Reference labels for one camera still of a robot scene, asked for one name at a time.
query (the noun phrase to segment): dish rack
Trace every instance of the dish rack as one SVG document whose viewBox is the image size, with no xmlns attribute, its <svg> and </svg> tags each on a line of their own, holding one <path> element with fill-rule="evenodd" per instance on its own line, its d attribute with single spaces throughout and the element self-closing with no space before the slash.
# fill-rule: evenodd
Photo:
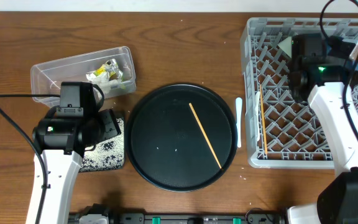
<svg viewBox="0 0 358 224">
<path fill-rule="evenodd" d="M 358 19 L 325 19 L 327 35 L 358 40 Z M 288 36 L 320 32 L 318 18 L 251 18 L 241 36 L 246 86 L 248 162 L 256 168 L 333 169 L 318 118 L 307 102 L 295 103 L 288 87 L 289 56 L 277 45 Z M 262 85 L 268 154 L 255 94 Z M 358 112 L 358 85 L 352 91 Z"/>
</svg>

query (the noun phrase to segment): black plate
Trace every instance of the black plate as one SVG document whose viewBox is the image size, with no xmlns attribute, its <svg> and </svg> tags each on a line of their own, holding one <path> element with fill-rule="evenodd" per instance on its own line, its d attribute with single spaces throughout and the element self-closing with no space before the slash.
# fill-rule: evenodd
<svg viewBox="0 0 358 224">
<path fill-rule="evenodd" d="M 141 99 L 131 112 L 124 139 L 129 160 L 144 179 L 178 192 L 197 190 L 218 180 L 237 150 L 236 123 L 230 108 L 213 91 L 190 84 L 164 86 Z"/>
</svg>

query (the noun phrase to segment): wooden chopstick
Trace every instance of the wooden chopstick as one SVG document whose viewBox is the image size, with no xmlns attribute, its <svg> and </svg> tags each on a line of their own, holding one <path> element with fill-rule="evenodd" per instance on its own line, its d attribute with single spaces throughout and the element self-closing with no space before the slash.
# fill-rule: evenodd
<svg viewBox="0 0 358 224">
<path fill-rule="evenodd" d="M 198 116 L 197 116 L 197 114 L 196 114 L 196 111 L 195 111 L 194 108 L 193 108 L 193 105 L 192 105 L 191 103 L 189 103 L 189 106 L 190 106 L 191 111 L 193 112 L 194 117 L 195 117 L 196 120 L 197 120 L 198 126 L 199 126 L 200 129 L 201 129 L 201 132 L 202 132 L 203 135 L 204 135 L 205 141 L 206 141 L 206 143 L 208 144 L 209 149 L 211 150 L 212 154 L 214 155 L 215 160 L 216 160 L 216 162 L 218 163 L 219 168 L 222 169 L 221 164 L 219 163 L 218 158 L 217 158 L 216 155 L 215 155 L 215 151 L 214 151 L 214 149 L 212 148 L 212 145 L 211 145 L 211 143 L 209 142 L 209 139 L 208 139 L 207 135 L 205 134 L 204 128 L 203 128 L 203 126 L 201 125 L 201 122 L 200 122 L 199 119 L 198 119 Z"/>
<path fill-rule="evenodd" d="M 261 114 L 261 118 L 262 118 L 262 131 L 263 131 L 263 135 L 264 135 L 265 154 L 267 155 L 265 111 L 264 111 L 264 94 L 263 94 L 263 91 L 262 91 L 262 85 L 259 85 L 259 90 L 260 90 L 260 114 Z"/>
</svg>

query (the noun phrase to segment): plastic box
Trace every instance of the plastic box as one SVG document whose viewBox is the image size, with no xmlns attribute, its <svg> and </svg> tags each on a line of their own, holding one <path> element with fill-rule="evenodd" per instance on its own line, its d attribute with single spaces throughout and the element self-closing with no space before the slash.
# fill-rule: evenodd
<svg viewBox="0 0 358 224">
<path fill-rule="evenodd" d="M 124 73 L 123 82 L 100 85 L 104 97 L 110 98 L 132 93 L 136 90 L 136 84 L 131 51 L 128 47 L 116 47 L 34 65 L 31 68 L 32 94 L 60 94 L 62 82 L 88 82 L 85 74 L 97 70 L 112 58 L 117 60 L 120 70 Z M 33 99 L 49 107 L 59 104 L 59 99 L 56 97 Z"/>
<path fill-rule="evenodd" d="M 358 40 L 358 19 L 325 19 L 327 35 Z M 256 168 L 333 169 L 318 119 L 307 102 L 295 103 L 287 74 L 290 58 L 277 47 L 288 36 L 320 32 L 318 18 L 251 18 L 241 37 L 241 67 L 246 85 L 248 162 Z M 264 153 L 260 106 L 262 85 L 268 154 Z M 352 91 L 358 111 L 358 85 Z"/>
</svg>

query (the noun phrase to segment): wooden table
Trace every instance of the wooden table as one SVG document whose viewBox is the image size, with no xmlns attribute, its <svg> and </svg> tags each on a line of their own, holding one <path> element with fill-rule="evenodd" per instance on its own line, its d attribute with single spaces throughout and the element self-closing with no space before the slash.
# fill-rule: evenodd
<svg viewBox="0 0 358 224">
<path fill-rule="evenodd" d="M 244 96 L 239 38 L 247 20 L 301 16 L 318 14 L 0 12 L 0 93 L 30 93 L 30 68 L 37 63 L 125 45 L 134 59 L 137 90 L 106 100 L 106 108 L 115 102 L 130 111 L 159 86 L 192 82 L 214 90 L 234 111 L 234 100 Z M 0 105 L 28 134 L 48 109 L 31 98 L 0 99 Z M 334 179 L 332 170 L 252 168 L 244 133 L 242 122 L 243 147 L 228 171 L 205 189 L 189 193 L 158 189 L 127 160 L 121 170 L 79 174 L 71 211 L 93 203 L 105 203 L 117 212 L 274 210 L 315 202 Z M 22 136 L 0 115 L 0 223 L 25 222 L 33 157 Z"/>
</svg>

